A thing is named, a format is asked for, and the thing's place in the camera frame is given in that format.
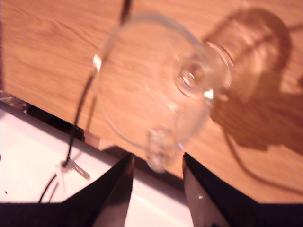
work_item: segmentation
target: white surface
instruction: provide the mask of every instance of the white surface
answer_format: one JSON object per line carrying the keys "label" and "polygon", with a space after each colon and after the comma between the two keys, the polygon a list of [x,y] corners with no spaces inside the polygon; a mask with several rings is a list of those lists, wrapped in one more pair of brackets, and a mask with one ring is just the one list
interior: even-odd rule
{"label": "white surface", "polygon": [[[65,159],[68,138],[66,134],[14,111],[8,106],[2,106],[0,199],[1,202],[37,202],[54,174],[56,165]],[[8,112],[19,115],[22,119]],[[62,185],[59,185],[52,201],[63,201],[72,196],[102,176],[114,164],[109,158],[100,155],[100,151],[97,153],[94,148],[84,144],[77,147],[73,148],[71,158],[89,173],[90,180],[84,179],[75,171],[69,171],[63,175],[65,192]],[[185,199],[185,195],[171,188],[169,194],[173,194],[174,198],[180,198],[174,199],[140,181],[142,177],[142,174],[135,174],[134,177],[126,227],[193,226],[188,207],[180,202]],[[150,178],[149,176],[152,183],[158,183],[157,179]],[[49,188],[44,201],[50,198],[54,185]]]}

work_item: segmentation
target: wood grain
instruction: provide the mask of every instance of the wood grain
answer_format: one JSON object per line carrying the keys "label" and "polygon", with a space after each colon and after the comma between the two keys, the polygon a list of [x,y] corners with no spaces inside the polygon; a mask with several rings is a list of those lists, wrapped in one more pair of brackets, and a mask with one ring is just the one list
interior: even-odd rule
{"label": "wood grain", "polygon": [[[92,57],[118,24],[122,2],[1,3],[1,89],[72,122]],[[302,11],[301,0],[133,2],[132,14],[161,13],[231,53],[229,99],[216,101],[185,151],[261,202],[303,202]],[[110,129],[94,100],[91,90],[80,127],[145,158]],[[167,170],[182,177],[181,154]]]}

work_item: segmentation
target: wine glass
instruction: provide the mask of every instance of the wine glass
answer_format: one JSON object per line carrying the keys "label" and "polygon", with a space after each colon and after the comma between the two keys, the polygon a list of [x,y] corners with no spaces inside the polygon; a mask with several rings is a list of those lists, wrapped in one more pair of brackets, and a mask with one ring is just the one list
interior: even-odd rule
{"label": "wine glass", "polygon": [[205,123],[217,94],[230,83],[223,48],[201,44],[161,15],[138,15],[119,26],[94,57],[98,102],[110,127],[146,151],[156,172]]}

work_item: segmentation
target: black object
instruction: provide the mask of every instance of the black object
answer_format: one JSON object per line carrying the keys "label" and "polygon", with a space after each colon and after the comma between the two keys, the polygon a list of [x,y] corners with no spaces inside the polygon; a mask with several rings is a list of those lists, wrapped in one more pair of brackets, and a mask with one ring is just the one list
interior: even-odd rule
{"label": "black object", "polygon": [[261,204],[222,181],[188,153],[185,194],[195,227],[303,227],[302,204]]}
{"label": "black object", "polygon": [[2,227],[123,227],[133,188],[134,155],[62,203],[1,203]]}

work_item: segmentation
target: clear glass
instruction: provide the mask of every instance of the clear glass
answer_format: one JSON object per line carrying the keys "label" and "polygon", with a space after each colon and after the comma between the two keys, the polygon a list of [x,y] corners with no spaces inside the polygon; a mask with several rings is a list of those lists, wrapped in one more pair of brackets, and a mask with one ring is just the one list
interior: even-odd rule
{"label": "clear glass", "polygon": [[118,27],[98,54],[103,115],[118,135],[147,151],[156,172],[200,129],[216,84],[226,81],[228,63],[214,50],[169,18],[139,15]]}

